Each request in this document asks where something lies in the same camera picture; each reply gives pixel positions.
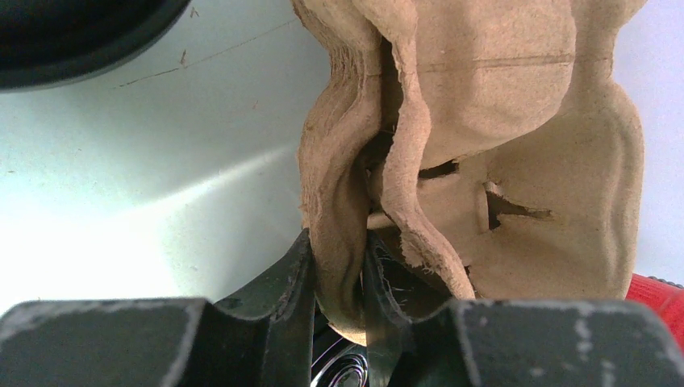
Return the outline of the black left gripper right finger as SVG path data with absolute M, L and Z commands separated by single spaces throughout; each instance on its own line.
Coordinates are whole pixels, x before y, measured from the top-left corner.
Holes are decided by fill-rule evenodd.
M 362 287 L 370 385 L 452 385 L 449 299 L 400 264 L 372 231 Z

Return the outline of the brown pulp cup carrier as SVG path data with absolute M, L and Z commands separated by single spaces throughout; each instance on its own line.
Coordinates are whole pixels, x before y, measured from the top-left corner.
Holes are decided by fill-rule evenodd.
M 458 299 L 624 299 L 644 137 L 614 81 L 641 1 L 295 1 L 331 76 L 302 130 L 331 328 L 365 344 L 369 231 Z

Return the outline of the black coffee cup lid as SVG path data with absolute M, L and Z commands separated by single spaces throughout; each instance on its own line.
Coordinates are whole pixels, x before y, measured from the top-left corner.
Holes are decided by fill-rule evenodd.
M 312 335 L 310 386 L 369 386 L 366 348 L 339 335 L 318 310 Z

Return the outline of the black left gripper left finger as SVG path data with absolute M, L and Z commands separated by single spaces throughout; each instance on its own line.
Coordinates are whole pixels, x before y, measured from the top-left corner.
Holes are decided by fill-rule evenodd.
M 229 317 L 230 386 L 311 383 L 315 265 L 308 229 L 285 255 L 215 306 Z

